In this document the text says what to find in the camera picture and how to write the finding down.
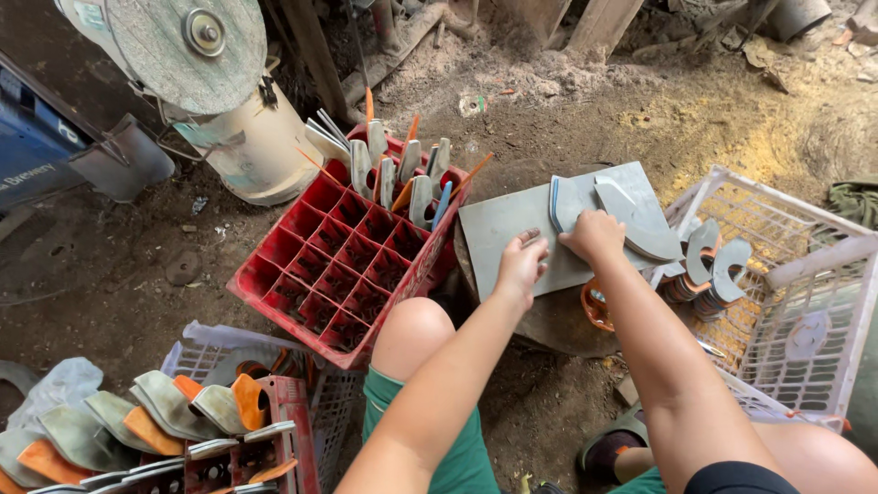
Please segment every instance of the red plastic crate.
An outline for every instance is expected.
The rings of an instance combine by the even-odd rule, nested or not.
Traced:
[[[348,138],[367,141],[365,127],[357,126]],[[399,164],[402,142],[388,136],[387,145]],[[421,165],[427,161],[423,153]],[[450,267],[436,260],[443,253],[453,257],[450,225],[471,184],[427,232],[408,220],[407,209],[393,214],[360,197],[340,162],[329,160],[326,169],[344,187],[319,174],[226,288],[338,367],[362,368],[390,308],[426,294]],[[442,184],[456,187],[466,177],[450,167]],[[402,186],[397,183],[394,198]]]

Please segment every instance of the wooden post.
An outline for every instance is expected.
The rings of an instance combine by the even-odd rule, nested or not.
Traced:
[[[606,61],[644,0],[590,0],[579,19],[568,50],[603,51]]]
[[[317,84],[317,94],[323,100],[327,112],[337,118],[348,119],[348,106],[344,102],[342,82],[338,79],[329,45],[323,37],[320,20],[311,0],[280,0],[292,35],[299,44],[299,54]]]

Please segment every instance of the plastic bag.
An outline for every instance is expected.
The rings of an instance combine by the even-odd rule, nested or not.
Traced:
[[[85,357],[63,360],[31,389],[21,406],[9,416],[6,428],[46,433],[37,417],[63,403],[89,413],[83,399],[97,393],[103,380],[101,369]]]

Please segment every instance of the plastic crate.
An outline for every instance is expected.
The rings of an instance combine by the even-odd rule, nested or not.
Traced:
[[[365,141],[365,127],[354,128],[349,139]],[[387,144],[396,155],[402,150],[392,137]],[[399,163],[399,156],[392,159]],[[426,153],[421,161],[426,165]],[[340,162],[330,160],[326,168],[344,186],[318,175],[227,288],[338,367],[363,368],[390,308],[424,294],[425,281],[443,277],[448,266],[432,270],[443,248],[451,248],[449,226],[471,184],[428,232],[416,228],[406,210],[393,214],[354,192]],[[456,187],[466,176],[450,167],[442,183]],[[395,194],[401,188],[398,182]]]
[[[742,407],[840,432],[878,295],[878,233],[717,165],[665,211],[677,231],[695,216],[753,249],[746,297],[719,320],[690,321],[726,353],[711,359]],[[826,243],[829,229],[846,238]],[[657,287],[662,268],[644,276]]]
[[[218,363],[236,348],[283,347],[294,352],[313,354],[299,343],[266,336],[229,326],[204,326],[192,321],[183,330],[183,341],[177,341],[162,363],[162,372],[171,377],[185,375],[201,382]],[[321,367],[316,389],[310,396],[311,429],[320,489],[332,492],[338,482],[336,463],[342,451],[344,433],[350,412],[362,395],[363,374],[345,371],[327,364],[315,355]]]

